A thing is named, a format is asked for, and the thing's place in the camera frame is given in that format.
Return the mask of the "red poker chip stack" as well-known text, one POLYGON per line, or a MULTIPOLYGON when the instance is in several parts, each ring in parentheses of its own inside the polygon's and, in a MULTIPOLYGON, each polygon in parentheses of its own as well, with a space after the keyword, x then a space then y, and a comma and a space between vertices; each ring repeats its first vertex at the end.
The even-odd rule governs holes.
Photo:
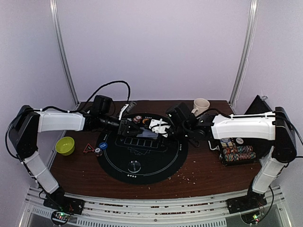
POLYGON ((140 123, 141 120, 142 120, 142 116, 140 116, 140 115, 137 115, 133 118, 133 122, 136 124, 140 123))

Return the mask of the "blue small blind button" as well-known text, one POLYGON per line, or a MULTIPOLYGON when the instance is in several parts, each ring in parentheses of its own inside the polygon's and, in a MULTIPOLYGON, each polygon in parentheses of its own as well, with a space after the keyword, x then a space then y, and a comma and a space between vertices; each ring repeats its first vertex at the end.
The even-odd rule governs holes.
POLYGON ((101 142, 101 143, 99 143, 99 145, 98 145, 98 148, 99 148, 100 150, 105 150, 107 147, 108 147, 108 144, 107 144, 106 142, 101 142))

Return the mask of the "cream ceramic mug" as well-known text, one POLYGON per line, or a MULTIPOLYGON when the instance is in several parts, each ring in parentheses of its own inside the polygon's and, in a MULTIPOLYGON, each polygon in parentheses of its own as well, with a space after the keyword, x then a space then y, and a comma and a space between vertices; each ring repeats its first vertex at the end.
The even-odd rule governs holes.
POLYGON ((210 107, 210 102, 207 99, 197 98, 193 102, 193 109, 191 113, 193 113, 195 116, 198 116, 199 114, 208 110, 209 107, 210 107))

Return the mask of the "grey card deck box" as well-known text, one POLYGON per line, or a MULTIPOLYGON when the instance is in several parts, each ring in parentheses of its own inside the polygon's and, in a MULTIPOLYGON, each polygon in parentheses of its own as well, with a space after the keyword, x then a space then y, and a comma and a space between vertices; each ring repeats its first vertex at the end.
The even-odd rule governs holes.
POLYGON ((158 138, 158 134, 143 128, 142 132, 140 134, 136 135, 137 138, 143 138, 143 139, 151 139, 156 140, 158 138))

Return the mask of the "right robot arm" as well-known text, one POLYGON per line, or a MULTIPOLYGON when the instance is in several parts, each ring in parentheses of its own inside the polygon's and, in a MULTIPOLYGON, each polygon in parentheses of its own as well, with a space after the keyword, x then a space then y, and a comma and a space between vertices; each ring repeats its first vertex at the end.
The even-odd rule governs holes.
POLYGON ((195 142, 249 138, 272 142, 266 162, 251 180, 247 195, 227 200, 230 212, 266 205, 265 192, 283 167, 297 156, 296 128, 282 107, 273 112, 248 115, 228 115, 209 108, 195 115, 180 103, 169 108, 166 115, 169 123, 161 121, 158 131, 168 138, 186 138, 195 142))

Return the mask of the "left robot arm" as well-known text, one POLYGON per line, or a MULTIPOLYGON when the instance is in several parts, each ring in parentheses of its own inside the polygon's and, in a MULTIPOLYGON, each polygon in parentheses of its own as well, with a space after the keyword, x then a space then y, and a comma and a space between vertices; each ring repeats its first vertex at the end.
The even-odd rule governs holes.
POLYGON ((46 194, 46 199, 58 210, 68 206, 65 192, 41 159, 37 140, 40 133, 53 131, 92 131, 104 128, 121 136, 136 136, 142 129, 127 118, 116 118, 106 113, 65 111, 55 107, 33 109, 21 107, 6 132, 16 151, 16 158, 25 166, 46 194))

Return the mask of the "round black poker mat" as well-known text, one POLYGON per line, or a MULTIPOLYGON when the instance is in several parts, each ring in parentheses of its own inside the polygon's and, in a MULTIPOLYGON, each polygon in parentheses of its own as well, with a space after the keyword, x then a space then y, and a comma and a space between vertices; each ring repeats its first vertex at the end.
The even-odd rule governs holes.
POLYGON ((114 131, 100 133, 96 145, 108 147, 97 160, 111 177, 131 184, 151 184, 174 175, 188 154, 186 140, 168 139, 158 135, 156 140, 123 137, 114 131))

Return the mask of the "red black triangle token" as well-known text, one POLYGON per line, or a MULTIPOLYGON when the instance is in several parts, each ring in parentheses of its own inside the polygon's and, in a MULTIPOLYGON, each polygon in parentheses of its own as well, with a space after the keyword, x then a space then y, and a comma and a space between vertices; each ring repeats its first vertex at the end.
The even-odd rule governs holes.
POLYGON ((86 154, 86 153, 89 153, 89 152, 94 152, 94 148, 93 148, 93 146, 91 146, 89 143, 86 145, 86 147, 85 147, 85 149, 84 149, 84 151, 83 151, 83 153, 84 154, 86 154))

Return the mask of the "black poker chip case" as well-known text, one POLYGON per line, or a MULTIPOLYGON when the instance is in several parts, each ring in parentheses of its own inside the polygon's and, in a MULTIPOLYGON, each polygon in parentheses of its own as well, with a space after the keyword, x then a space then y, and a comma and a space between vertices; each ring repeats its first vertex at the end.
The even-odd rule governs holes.
POLYGON ((275 143, 275 114, 259 95, 245 114, 209 117, 209 148, 219 152, 224 165, 253 163, 266 156, 275 143))

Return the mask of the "lime green bowl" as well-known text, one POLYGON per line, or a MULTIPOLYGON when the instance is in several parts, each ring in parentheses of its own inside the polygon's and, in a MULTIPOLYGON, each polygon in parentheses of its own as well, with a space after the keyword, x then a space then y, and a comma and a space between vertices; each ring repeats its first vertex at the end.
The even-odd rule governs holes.
POLYGON ((63 137, 57 141, 55 150, 63 156, 71 155, 75 150, 75 141, 72 137, 63 137))

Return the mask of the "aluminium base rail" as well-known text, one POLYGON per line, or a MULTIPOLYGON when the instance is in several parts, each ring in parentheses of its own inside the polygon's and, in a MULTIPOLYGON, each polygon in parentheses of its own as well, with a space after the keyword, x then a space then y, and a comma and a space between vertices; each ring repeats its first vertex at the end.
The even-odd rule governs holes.
MULTIPOLYGON (((40 189, 30 187, 17 227, 55 227, 53 209, 43 206, 40 189)), ((192 198, 127 200, 98 198, 67 193, 84 200, 81 215, 72 216, 63 227, 294 227, 280 187, 273 187, 274 203, 263 221, 246 224, 244 215, 253 211, 264 214, 270 207, 272 193, 266 192, 268 205, 231 214, 227 199, 244 196, 247 190, 192 198)))

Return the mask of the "right aluminium frame post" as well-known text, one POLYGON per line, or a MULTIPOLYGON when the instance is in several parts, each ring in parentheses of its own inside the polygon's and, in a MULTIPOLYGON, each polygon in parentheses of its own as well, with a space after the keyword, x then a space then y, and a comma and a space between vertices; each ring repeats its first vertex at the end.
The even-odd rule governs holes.
POLYGON ((232 108, 236 107, 236 102, 239 99, 241 88, 246 75, 248 66, 249 53, 253 45, 253 39, 256 29, 257 13, 258 13, 259 0, 250 1, 250 10, 246 28, 246 34, 243 44, 243 49, 240 57, 240 63, 238 66, 236 79, 233 85, 232 93, 230 96, 229 104, 232 108))

